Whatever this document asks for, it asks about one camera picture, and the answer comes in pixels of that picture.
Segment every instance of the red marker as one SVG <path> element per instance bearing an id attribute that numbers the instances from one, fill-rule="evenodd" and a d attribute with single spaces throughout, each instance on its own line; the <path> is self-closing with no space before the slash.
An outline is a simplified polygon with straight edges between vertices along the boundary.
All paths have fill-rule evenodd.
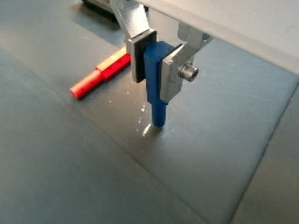
<path id="1" fill-rule="evenodd" d="M 103 63 L 98 64 L 95 71 L 70 89 L 77 99 L 82 98 L 103 81 L 130 64 L 131 55 L 123 48 Z"/>

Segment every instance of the gray floor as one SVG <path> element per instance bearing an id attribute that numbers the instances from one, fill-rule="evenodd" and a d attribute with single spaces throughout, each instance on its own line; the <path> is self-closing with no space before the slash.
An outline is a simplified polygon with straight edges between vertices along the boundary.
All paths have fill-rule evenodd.
<path id="1" fill-rule="evenodd" d="M 215 39 L 155 129 L 130 68 L 69 91 L 123 45 L 78 0 L 0 2 L 2 223 L 230 223 L 299 79 Z"/>

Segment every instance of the silver screw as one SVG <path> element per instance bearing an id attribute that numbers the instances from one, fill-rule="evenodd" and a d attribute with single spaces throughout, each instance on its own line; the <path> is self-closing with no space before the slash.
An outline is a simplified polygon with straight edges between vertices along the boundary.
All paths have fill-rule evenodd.
<path id="1" fill-rule="evenodd" d="M 199 68 L 189 61 L 181 69 L 179 75 L 190 82 L 193 82 L 199 74 Z"/>

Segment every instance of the metal bracket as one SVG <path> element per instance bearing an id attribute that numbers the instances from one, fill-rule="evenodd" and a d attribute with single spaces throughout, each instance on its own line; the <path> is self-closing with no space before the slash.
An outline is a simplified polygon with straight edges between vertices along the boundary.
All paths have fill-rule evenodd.
<path id="1" fill-rule="evenodd" d="M 211 42 L 211 37 L 181 23 L 178 37 L 187 41 L 165 59 L 162 65 L 161 98 L 169 102 L 182 91 L 183 79 L 194 81 L 199 69 L 193 66 L 195 53 Z"/>
<path id="2" fill-rule="evenodd" d="M 131 54 L 134 81 L 146 78 L 145 52 L 157 42 L 157 31 L 150 29 L 145 6 L 134 0 L 111 0 L 117 20 L 126 34 L 126 49 Z"/>

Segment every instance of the white mounting block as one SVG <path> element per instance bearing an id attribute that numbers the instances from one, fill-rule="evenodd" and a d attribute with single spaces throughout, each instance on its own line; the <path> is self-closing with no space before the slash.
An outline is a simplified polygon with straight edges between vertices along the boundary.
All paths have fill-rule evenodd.
<path id="1" fill-rule="evenodd" d="M 298 0 L 137 0 L 299 75 Z"/>

